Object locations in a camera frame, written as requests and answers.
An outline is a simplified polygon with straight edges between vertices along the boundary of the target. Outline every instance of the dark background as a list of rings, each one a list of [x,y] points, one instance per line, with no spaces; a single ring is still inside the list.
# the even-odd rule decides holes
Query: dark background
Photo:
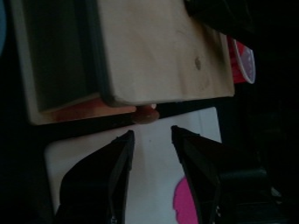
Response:
[[[6,19],[0,58],[0,222],[52,223],[44,148],[53,141],[130,125],[130,115],[42,126],[28,123],[9,13]],[[268,61],[256,52],[256,83],[237,84],[233,97],[157,105],[161,118],[216,107],[223,143],[259,155],[275,189],[283,194],[284,211],[293,223],[299,223],[295,216],[299,208],[297,65],[296,59]]]

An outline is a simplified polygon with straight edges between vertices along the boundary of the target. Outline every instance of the black surface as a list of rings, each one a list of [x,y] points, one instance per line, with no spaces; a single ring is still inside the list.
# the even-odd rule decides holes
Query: black surface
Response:
[[[256,84],[237,84],[235,97],[157,105],[161,118],[216,107],[221,142],[260,155],[275,187],[284,195],[284,209],[293,217],[293,223],[297,223],[299,189],[297,62],[283,59],[267,62],[256,52]],[[9,14],[0,75],[0,222],[52,223],[52,200],[42,156],[46,145],[61,139],[130,125],[130,115],[42,126],[28,123]]]

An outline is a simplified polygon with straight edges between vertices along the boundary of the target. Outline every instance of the pink object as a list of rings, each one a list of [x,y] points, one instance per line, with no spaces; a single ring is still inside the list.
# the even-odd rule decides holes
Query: pink object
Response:
[[[197,224],[197,215],[187,179],[183,178],[173,192],[172,207],[179,224]]]
[[[255,83],[256,66],[252,50],[228,37],[228,55],[232,70],[233,83]]]

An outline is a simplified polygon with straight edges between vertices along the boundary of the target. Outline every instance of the wooden cutting board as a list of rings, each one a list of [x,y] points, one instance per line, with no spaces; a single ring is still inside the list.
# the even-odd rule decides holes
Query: wooden cutting board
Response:
[[[233,95],[225,37],[189,18],[183,1],[97,0],[97,14],[109,103]]]
[[[188,17],[183,1],[10,4],[33,124],[233,95],[227,39]]]

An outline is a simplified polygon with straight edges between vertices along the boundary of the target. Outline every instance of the cutting board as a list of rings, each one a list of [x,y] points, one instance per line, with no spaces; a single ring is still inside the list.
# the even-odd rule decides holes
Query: cutting board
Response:
[[[189,18],[183,1],[26,0],[10,5],[33,124],[233,95],[227,39]],[[100,104],[84,112],[89,101]]]

